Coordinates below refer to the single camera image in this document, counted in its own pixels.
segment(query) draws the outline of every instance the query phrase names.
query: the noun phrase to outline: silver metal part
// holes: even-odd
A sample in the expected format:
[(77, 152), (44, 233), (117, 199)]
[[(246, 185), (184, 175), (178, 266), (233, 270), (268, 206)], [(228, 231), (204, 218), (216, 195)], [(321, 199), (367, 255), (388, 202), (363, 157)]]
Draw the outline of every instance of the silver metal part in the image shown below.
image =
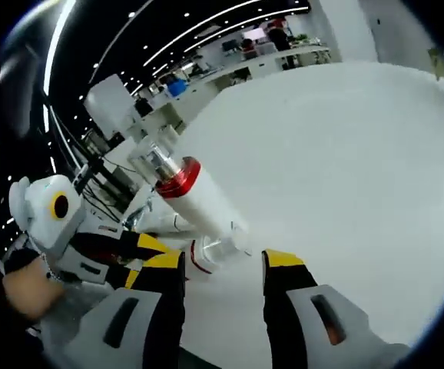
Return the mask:
[(169, 181), (183, 169), (182, 164), (178, 164), (171, 156), (163, 153), (157, 145), (151, 146), (145, 160), (153, 167), (160, 181)]
[(129, 231), (134, 231), (137, 224), (141, 222), (144, 215), (148, 212), (152, 212), (152, 200), (150, 198), (139, 209), (128, 215), (128, 218), (123, 221), (123, 227)]

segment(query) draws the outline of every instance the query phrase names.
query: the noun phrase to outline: black cable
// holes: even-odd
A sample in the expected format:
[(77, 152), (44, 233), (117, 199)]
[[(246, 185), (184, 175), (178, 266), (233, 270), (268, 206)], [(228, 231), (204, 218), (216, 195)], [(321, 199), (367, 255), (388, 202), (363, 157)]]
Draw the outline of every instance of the black cable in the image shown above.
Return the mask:
[(89, 185), (87, 185), (87, 186), (85, 186), (85, 189), (87, 189), (88, 191), (89, 191), (89, 196), (92, 196), (93, 197), (93, 199), (94, 200), (96, 200), (96, 201), (98, 201), (100, 204), (102, 204), (107, 210), (108, 210), (108, 212), (109, 212), (109, 214), (111, 214), (111, 216), (113, 217), (113, 218), (116, 218), (117, 220), (117, 222), (119, 223), (120, 222), (120, 220), (118, 219), (118, 217), (113, 213), (113, 211), (110, 209), (110, 207), (109, 206), (107, 206), (95, 193), (94, 193), (94, 191), (92, 191), (92, 188), (91, 188), (91, 186), (89, 186)]
[(112, 218), (112, 216), (110, 216), (106, 211), (104, 211), (104, 209), (99, 208), (96, 204), (94, 204), (91, 200), (89, 200), (87, 198), (87, 196), (84, 195), (84, 199), (86, 200), (86, 202), (88, 202), (89, 204), (91, 204), (91, 206), (95, 207), (96, 209), (98, 209), (102, 214), (104, 214), (106, 217), (108, 217), (109, 219), (111, 219), (112, 221), (116, 221), (117, 223), (119, 223), (118, 219), (114, 219)]
[(117, 167), (119, 167), (119, 168), (121, 168), (121, 169), (124, 169), (125, 171), (131, 171), (132, 173), (137, 173), (136, 171), (134, 171), (134, 170), (132, 170), (132, 169), (128, 169), (128, 168), (126, 168), (126, 167), (124, 167), (124, 166), (122, 166), (122, 165), (119, 165), (119, 164), (116, 164), (116, 163), (114, 163), (114, 162), (112, 162), (111, 160), (108, 160), (108, 159), (106, 159), (106, 157), (102, 157), (105, 161), (107, 161), (108, 163), (111, 163), (111, 164), (113, 164), (113, 165), (116, 165)]

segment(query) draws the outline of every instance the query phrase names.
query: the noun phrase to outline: ceiling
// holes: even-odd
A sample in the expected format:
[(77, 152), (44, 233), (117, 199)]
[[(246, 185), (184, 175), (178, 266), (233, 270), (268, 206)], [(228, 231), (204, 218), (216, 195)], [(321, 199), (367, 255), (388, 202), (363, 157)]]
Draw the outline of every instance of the ceiling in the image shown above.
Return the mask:
[[(133, 18), (129, 18), (129, 14), (146, 5), (145, 1), (121, 0), (115, 2), (114, 6), (111, 6), (111, 2), (97, 0), (82, 1), (80, 4), (77, 2), (61, 34), (51, 74), (50, 96), (62, 120), (69, 123), (70, 128), (80, 137), (92, 123), (79, 97), (85, 96), (92, 85), (113, 74), (120, 75), (123, 82), (128, 82), (127, 88), (130, 91), (140, 83), (147, 85), (153, 81), (152, 73), (157, 68), (166, 63), (177, 64), (183, 56), (188, 56), (189, 53), (183, 51), (202, 39), (195, 40), (194, 36), (211, 25), (219, 25), (220, 31), (259, 15), (309, 6), (307, 0), (297, 0), (298, 3), (294, 0), (255, 1), (194, 29), (144, 67), (144, 63), (154, 53), (178, 35), (246, 1), (153, 0)], [(99, 67), (94, 69), (94, 64), (100, 62), (105, 50), (127, 22), (130, 24), (112, 45)], [(264, 18), (247, 25), (259, 25), (262, 22), (265, 22)]]

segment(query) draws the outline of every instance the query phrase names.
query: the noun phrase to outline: wall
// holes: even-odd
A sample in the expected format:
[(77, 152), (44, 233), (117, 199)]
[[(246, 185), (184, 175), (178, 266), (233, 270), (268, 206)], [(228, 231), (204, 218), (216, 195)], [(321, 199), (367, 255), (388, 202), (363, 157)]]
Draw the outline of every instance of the wall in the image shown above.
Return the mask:
[(341, 60), (377, 61), (376, 46), (359, 0), (310, 0), (315, 25), (323, 25)]
[(317, 30), (311, 14), (312, 13), (288, 15), (287, 17), (285, 17), (287, 25), (289, 26), (294, 36), (306, 34), (310, 38), (317, 37)]
[(376, 42), (380, 62), (433, 72), (432, 39), (400, 0), (360, 0)]

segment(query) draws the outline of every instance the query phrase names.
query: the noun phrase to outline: white tabletop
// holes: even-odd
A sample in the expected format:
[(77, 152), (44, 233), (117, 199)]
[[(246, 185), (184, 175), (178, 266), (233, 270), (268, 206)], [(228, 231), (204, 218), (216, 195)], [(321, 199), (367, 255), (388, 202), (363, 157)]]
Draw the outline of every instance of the white tabletop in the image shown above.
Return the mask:
[(187, 283), (181, 343), (220, 367), (271, 367), (259, 251), (306, 260), (412, 344), (444, 300), (444, 91), (372, 63), (298, 68), (224, 90), (181, 136), (248, 220), (255, 255)]

